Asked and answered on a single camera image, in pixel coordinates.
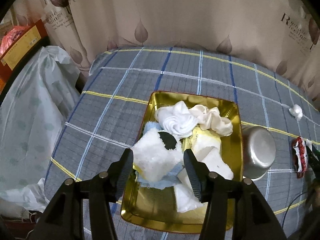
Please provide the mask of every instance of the golden tray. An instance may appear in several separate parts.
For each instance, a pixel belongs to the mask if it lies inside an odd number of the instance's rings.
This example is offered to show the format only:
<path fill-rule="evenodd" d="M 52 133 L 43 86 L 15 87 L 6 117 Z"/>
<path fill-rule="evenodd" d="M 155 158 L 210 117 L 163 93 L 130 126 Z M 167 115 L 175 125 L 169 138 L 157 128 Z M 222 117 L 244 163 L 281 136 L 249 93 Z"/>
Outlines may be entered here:
<path fill-rule="evenodd" d="M 221 116 L 228 117 L 233 124 L 233 133 L 221 137 L 222 159 L 233 171 L 235 181 L 242 180 L 242 135 L 238 106 L 231 101 L 206 96 L 172 93 L 165 91 L 153 92 L 150 96 L 138 138 L 141 137 L 144 125 L 155 121 L 156 109 L 162 106 L 173 106 L 184 101 L 188 108 L 201 104 L 209 109 L 218 107 Z M 196 210 L 185 213 L 176 211 L 173 187 L 164 190 L 139 187 L 136 176 L 129 176 L 121 205 L 122 218 L 130 223 L 160 231 L 174 233 L 200 233 L 204 221 L 207 204 Z M 233 226 L 234 201 L 228 200 L 227 226 Z"/>

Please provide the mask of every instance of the yellow stripe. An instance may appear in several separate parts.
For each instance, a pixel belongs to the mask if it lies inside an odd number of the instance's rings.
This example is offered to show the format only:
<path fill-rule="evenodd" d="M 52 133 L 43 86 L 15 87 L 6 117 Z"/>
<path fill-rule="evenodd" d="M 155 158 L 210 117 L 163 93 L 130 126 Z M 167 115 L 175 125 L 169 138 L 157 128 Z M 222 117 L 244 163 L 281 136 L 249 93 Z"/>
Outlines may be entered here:
<path fill-rule="evenodd" d="M 273 132 L 278 132 L 278 133 L 282 133 L 284 135 L 288 135 L 288 136 L 291 136 L 293 138 L 297 138 L 299 135 L 295 135 L 293 133 L 288 133 L 288 132 L 285 132 L 285 131 L 282 131 L 282 130 L 279 130 L 277 128 L 272 128 L 272 127 L 266 127 L 266 126 L 263 126 L 263 125 L 259 125 L 259 124 L 255 124 L 255 123 L 250 123 L 250 122 L 245 122 L 245 121 L 241 121 L 241 124 L 244 124 L 244 125 L 252 125 L 252 126 L 262 126 L 270 131 L 273 131 Z M 311 141 L 312 143 L 314 144 L 317 144 L 317 145 L 320 145 L 319 142 L 316 142 L 316 141 Z"/>
<path fill-rule="evenodd" d="M 62 171 L 68 174 L 71 178 L 76 179 L 76 176 L 73 173 L 68 171 L 65 167 L 63 167 L 60 163 L 58 163 L 54 158 L 51 157 L 50 159 L 58 168 L 60 168 Z"/>
<path fill-rule="evenodd" d="M 140 49 L 121 49 L 121 50 L 115 50 L 113 52 L 119 51 L 139 51 Z M 169 53 L 170 50 L 166 50 L 166 49 L 143 49 L 144 51 L 151 51 L 151 52 L 165 52 L 165 53 Z M 172 50 L 171 53 L 175 53 L 175 54 L 184 54 L 184 55 L 191 55 L 191 56 L 196 56 L 199 57 L 200 54 L 198 53 L 192 53 L 192 52 L 184 52 L 184 51 L 177 51 L 177 50 Z M 241 63 L 237 63 L 237 62 L 230 62 L 227 59 L 222 59 L 222 58 L 218 58 L 218 57 L 213 57 L 213 56 L 209 56 L 209 55 L 203 55 L 203 57 L 205 58 L 210 58 L 210 59 L 214 59 L 214 60 L 218 60 L 221 62 L 226 62 L 226 63 L 232 63 L 233 65 L 237 65 L 237 66 L 241 66 L 247 69 L 250 69 L 252 71 L 255 71 L 255 68 L 241 64 Z M 302 98 L 304 101 L 306 101 L 309 105 L 311 105 L 313 107 L 313 109 L 317 110 L 308 100 L 306 100 L 302 95 L 300 95 L 297 91 L 295 91 L 294 89 L 292 89 L 291 87 L 289 87 L 288 85 L 284 84 L 283 82 L 281 82 L 280 80 L 274 78 L 273 76 L 270 76 L 269 74 L 264 73 L 263 71 L 257 70 L 258 73 L 260 73 L 261 75 L 264 75 L 272 80 L 275 80 L 276 82 L 278 82 L 279 84 L 283 85 L 284 87 L 286 87 L 287 89 L 289 89 L 290 91 L 292 91 L 293 93 L 295 93 L 297 96 L 299 96 L 300 98 Z"/>
<path fill-rule="evenodd" d="M 97 93 L 97 92 L 93 92 L 93 91 L 82 91 L 82 93 L 90 94 L 90 95 L 94 95 L 94 96 L 98 96 L 98 97 L 112 98 L 112 95 Z M 148 101 L 144 101 L 144 100 L 140 100 L 140 99 L 136 99 L 136 98 L 126 98 L 126 97 L 122 97 L 122 96 L 113 96 L 113 98 L 121 99 L 124 101 L 141 103 L 141 104 L 145 104 L 145 105 L 148 104 Z"/>
<path fill-rule="evenodd" d="M 304 203 L 305 201 L 306 201 L 306 199 L 301 200 L 300 202 L 298 202 L 298 203 L 296 203 L 296 204 L 294 204 L 294 205 L 291 205 L 291 206 L 289 207 L 289 209 L 295 208 L 295 207 L 301 205 L 302 203 Z M 288 209 L 288 208 L 286 207 L 286 208 L 283 208 L 283 209 L 274 211 L 274 214 L 275 214 L 275 215 L 281 214 L 282 212 L 285 212 L 287 209 Z"/>

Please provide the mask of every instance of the curtain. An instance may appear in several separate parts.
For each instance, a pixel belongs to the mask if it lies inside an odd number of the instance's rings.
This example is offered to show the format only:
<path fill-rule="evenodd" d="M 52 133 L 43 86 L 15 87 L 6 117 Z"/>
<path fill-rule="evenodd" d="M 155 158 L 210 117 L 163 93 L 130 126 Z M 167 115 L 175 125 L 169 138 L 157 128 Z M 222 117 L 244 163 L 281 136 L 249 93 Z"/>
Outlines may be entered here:
<path fill-rule="evenodd" d="M 129 46 L 217 51 L 263 65 L 320 105 L 320 30 L 301 0 L 16 0 L 20 25 L 41 18 L 51 42 L 87 74 Z"/>

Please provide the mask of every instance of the cotton ball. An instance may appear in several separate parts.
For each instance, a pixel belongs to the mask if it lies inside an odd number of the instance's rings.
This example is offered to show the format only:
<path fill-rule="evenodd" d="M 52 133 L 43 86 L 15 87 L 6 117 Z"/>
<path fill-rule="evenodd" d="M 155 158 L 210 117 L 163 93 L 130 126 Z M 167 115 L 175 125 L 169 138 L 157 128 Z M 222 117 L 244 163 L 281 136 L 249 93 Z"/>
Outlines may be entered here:
<path fill-rule="evenodd" d="M 302 109 L 298 105 L 294 105 L 292 108 L 290 108 L 289 112 L 297 119 L 297 121 L 300 121 L 303 116 Z"/>

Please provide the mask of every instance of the black cable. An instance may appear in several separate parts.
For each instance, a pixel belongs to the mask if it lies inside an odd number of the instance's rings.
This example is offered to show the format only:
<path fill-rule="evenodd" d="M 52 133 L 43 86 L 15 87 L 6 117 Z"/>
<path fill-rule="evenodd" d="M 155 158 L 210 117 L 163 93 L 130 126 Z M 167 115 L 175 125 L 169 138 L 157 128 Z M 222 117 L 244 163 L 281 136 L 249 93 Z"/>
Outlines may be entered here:
<path fill-rule="evenodd" d="M 299 194 L 298 196 L 296 196 L 296 197 L 294 198 L 294 200 L 291 201 L 290 205 L 288 206 L 287 210 L 286 210 L 285 213 L 284 213 L 284 217 L 283 217 L 283 220 L 282 220 L 282 227 L 281 227 L 282 229 L 283 229 L 283 226 L 284 226 L 285 217 L 286 217 L 287 212 L 289 211 L 292 203 L 293 203 L 298 197 L 300 197 L 301 195 L 303 195 L 303 194 L 305 194 L 305 193 L 308 193 L 308 191 L 302 192 L 301 194 Z"/>

